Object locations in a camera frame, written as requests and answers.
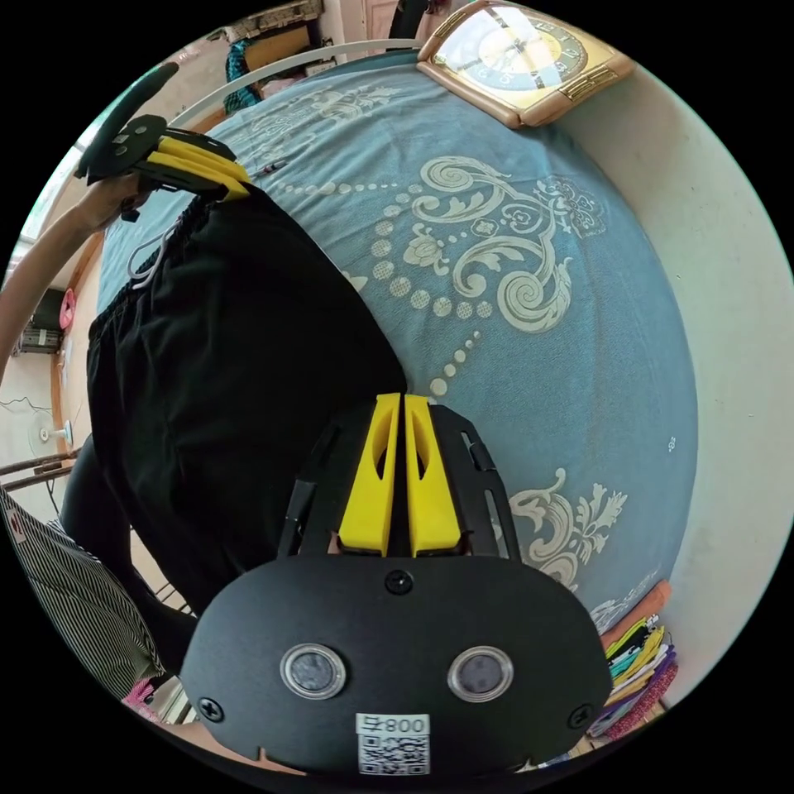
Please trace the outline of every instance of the cable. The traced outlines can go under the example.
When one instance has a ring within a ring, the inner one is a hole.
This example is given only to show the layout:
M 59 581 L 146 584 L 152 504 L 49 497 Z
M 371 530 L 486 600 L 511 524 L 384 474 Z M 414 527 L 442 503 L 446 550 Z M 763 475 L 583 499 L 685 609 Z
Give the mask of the cable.
M 27 403 L 28 405 L 33 408 L 34 411 L 46 411 L 48 414 L 52 414 L 52 409 L 50 408 L 42 408 L 40 405 L 34 405 L 27 397 L 20 397 L 19 399 L 10 399 L 8 402 L 4 403 L 0 400 L 0 405 L 8 411 L 10 414 L 16 413 L 12 411 L 8 406 L 13 405 L 14 403 Z
M 53 496 L 53 491 L 55 490 L 55 483 L 52 480 L 49 480 L 45 483 L 47 486 L 47 495 L 50 497 L 50 502 L 52 502 L 52 506 L 55 508 L 55 517 L 57 519 L 60 518 L 60 510 L 58 509 L 58 505 L 55 503 L 55 497 Z

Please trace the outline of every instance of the label sticker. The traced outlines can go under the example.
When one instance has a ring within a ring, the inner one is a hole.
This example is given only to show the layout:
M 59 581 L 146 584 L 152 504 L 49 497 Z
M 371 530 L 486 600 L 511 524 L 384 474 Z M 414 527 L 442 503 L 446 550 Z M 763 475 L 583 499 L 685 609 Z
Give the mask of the label sticker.
M 27 540 L 25 537 L 25 530 L 22 529 L 22 522 L 19 520 L 19 516 L 14 509 L 6 510 L 6 521 L 8 522 L 8 526 L 11 527 L 11 534 L 17 542 L 17 546 L 20 543 L 24 543 Z
M 362 775 L 429 775 L 427 714 L 356 714 Z

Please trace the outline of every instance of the bed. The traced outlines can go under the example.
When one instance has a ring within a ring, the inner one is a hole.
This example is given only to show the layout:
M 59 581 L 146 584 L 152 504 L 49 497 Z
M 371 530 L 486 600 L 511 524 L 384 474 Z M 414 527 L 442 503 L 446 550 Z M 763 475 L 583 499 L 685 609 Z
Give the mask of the bed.
M 340 65 L 210 134 L 252 175 L 285 162 L 256 184 L 351 281 L 409 388 L 474 422 L 524 561 L 605 631 L 670 577 L 687 524 L 698 420 L 677 301 L 629 206 L 568 135 L 508 130 L 415 58 Z M 99 311 L 190 198 L 160 192 L 108 230 Z

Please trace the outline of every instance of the striped fabric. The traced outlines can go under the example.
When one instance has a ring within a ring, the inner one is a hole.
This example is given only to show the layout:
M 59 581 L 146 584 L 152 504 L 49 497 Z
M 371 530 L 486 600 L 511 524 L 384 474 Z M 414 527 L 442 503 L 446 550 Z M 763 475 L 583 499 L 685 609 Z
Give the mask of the striped fabric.
M 0 505 L 41 608 L 88 672 L 118 700 L 165 672 L 143 618 L 113 574 L 58 522 L 43 524 L 2 487 Z

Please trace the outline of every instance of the gold clock frame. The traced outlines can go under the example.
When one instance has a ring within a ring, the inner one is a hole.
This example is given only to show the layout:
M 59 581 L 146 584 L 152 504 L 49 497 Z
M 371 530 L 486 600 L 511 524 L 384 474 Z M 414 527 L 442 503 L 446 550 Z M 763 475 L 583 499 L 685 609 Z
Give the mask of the gold clock frame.
M 491 96 L 484 93 L 473 80 L 465 75 L 454 74 L 443 66 L 433 63 L 433 57 L 438 53 L 449 34 L 463 22 L 488 7 L 498 8 L 505 5 L 515 5 L 522 11 L 529 12 L 532 18 L 549 22 L 570 32 L 581 42 L 587 58 L 585 68 L 569 80 L 550 88 L 535 89 L 531 92 L 531 98 L 529 98 L 530 92 L 524 92 L 529 104 L 522 108 L 516 106 L 514 93 L 491 89 L 491 92 L 496 94 L 496 96 Z M 416 68 L 440 83 L 448 91 L 498 119 L 510 129 L 518 129 L 519 127 L 541 127 L 544 124 L 555 122 L 576 105 L 628 77 L 636 68 L 636 64 L 614 47 L 610 47 L 589 33 L 555 17 L 550 17 L 548 14 L 542 14 L 532 8 L 519 6 L 515 3 L 504 2 L 504 0 L 476 0 L 451 14 L 436 29 L 419 51 Z

